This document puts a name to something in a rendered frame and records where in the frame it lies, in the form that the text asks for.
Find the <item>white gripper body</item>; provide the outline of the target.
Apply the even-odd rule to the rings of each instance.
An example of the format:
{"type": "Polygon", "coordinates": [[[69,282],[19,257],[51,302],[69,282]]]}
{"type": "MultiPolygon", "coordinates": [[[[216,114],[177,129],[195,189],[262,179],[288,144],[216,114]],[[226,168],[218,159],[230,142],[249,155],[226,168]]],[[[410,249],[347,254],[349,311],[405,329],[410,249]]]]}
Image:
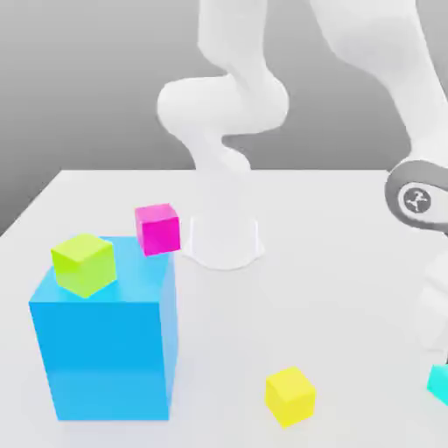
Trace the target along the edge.
{"type": "Polygon", "coordinates": [[[417,303],[417,334],[429,351],[448,351],[448,289],[425,280],[417,303]]]}

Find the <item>small cyan cube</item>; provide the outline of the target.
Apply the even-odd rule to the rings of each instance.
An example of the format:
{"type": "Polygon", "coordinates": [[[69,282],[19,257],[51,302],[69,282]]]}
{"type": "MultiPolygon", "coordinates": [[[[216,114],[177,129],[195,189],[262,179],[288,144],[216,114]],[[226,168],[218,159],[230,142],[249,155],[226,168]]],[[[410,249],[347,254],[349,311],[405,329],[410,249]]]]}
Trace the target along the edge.
{"type": "Polygon", "coordinates": [[[448,364],[432,366],[427,389],[440,402],[448,406],[448,364]]]}

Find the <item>small yellow cube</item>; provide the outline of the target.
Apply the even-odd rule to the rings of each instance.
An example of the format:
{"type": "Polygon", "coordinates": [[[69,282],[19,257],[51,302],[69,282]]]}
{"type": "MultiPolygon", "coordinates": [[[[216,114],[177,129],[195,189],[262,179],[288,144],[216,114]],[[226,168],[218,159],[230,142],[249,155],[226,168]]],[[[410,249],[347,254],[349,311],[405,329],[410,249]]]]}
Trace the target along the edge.
{"type": "Polygon", "coordinates": [[[281,427],[287,428],[313,415],[316,394],[298,367],[288,367],[267,377],[264,401],[281,427]]]}

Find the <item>small magenta cube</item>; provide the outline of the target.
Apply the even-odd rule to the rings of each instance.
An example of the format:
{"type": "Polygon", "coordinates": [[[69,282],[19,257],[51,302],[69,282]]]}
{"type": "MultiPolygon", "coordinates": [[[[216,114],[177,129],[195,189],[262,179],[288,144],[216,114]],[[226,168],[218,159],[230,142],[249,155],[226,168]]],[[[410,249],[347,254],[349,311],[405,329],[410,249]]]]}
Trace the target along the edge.
{"type": "Polygon", "coordinates": [[[136,237],[145,256],[180,249],[179,217],[170,204],[135,209],[136,237]]]}

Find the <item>small lime green cube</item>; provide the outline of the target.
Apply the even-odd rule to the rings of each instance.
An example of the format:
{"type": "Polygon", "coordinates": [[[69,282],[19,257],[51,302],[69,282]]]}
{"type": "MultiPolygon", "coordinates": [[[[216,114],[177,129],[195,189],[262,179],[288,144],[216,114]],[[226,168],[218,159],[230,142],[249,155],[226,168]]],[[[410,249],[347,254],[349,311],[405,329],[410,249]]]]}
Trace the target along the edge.
{"type": "Polygon", "coordinates": [[[51,249],[56,281],[81,298],[89,298],[116,279],[113,244],[93,234],[77,234],[51,249]]]}

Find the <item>large blue box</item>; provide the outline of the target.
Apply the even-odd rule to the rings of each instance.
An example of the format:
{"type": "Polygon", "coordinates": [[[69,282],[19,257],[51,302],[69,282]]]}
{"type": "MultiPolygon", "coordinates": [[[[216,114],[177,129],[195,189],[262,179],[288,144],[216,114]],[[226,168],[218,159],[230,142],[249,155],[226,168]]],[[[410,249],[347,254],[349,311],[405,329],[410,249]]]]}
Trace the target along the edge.
{"type": "Polygon", "coordinates": [[[172,252],[146,256],[137,239],[109,237],[117,279],[90,298],[49,269],[29,307],[60,421],[166,421],[179,336],[172,252]]]}

